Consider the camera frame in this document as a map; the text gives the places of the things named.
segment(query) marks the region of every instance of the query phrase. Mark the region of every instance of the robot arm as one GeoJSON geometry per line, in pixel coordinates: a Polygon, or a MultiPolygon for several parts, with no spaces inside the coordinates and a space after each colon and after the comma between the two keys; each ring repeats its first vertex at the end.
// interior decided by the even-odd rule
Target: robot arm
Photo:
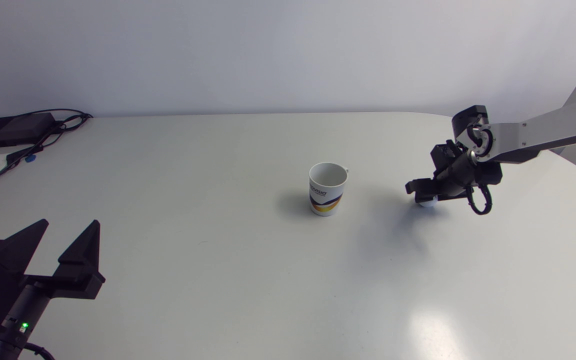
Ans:
{"type": "Polygon", "coordinates": [[[473,105],[452,118],[454,141],[435,145],[430,152],[436,170],[432,178],[406,184],[414,201],[467,198],[478,215],[492,209],[489,185],[501,182],[502,163],[521,164],[540,151],[576,144],[576,103],[522,122],[489,123],[486,107],[473,105]],[[474,187],[482,191],[486,206],[473,201],[474,187]]]}

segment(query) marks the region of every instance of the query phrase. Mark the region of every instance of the yellow stripe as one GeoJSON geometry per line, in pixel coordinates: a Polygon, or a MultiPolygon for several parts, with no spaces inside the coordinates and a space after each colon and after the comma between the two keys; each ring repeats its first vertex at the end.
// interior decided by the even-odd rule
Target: yellow stripe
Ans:
{"type": "Polygon", "coordinates": [[[334,207],[337,206],[337,204],[339,203],[339,200],[331,203],[331,204],[328,205],[328,206],[318,206],[318,205],[315,205],[315,204],[313,203],[312,207],[315,208],[315,210],[317,210],[318,212],[322,212],[322,213],[329,212],[330,210],[333,210],[334,207]]]}

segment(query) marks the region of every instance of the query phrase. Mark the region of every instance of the black cylinder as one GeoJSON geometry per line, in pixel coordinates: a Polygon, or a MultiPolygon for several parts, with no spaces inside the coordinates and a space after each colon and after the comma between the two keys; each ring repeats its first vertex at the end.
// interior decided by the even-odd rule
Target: black cylinder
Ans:
{"type": "Polygon", "coordinates": [[[458,196],[464,192],[465,187],[473,184],[475,165],[468,157],[468,152],[462,153],[436,176],[440,194],[458,196]]]}
{"type": "Polygon", "coordinates": [[[43,289],[25,286],[0,326],[0,360],[19,357],[49,301],[43,289]]]}

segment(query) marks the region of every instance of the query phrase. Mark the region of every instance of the tabletop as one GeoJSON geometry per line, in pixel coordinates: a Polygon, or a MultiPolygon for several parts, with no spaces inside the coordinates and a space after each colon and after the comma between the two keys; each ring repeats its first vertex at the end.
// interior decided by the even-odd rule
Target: tabletop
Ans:
{"type": "MultiPolygon", "coordinates": [[[[0,239],[50,226],[50,275],[101,223],[95,300],[30,341],[68,359],[576,359],[576,166],[504,164],[494,207],[414,204],[450,118],[414,112],[96,118],[0,178],[0,239]],[[349,169],[338,213],[308,170],[349,169]]],[[[21,359],[34,359],[29,351],[21,359]]]]}

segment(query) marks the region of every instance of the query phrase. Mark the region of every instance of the printed logo on mug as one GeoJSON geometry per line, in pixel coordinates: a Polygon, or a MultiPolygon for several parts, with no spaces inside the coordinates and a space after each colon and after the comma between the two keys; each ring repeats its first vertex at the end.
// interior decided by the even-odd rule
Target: printed logo on mug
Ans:
{"type": "Polygon", "coordinates": [[[310,209],[329,217],[338,210],[348,180],[348,169],[333,162],[320,162],[310,168],[310,209]]]}

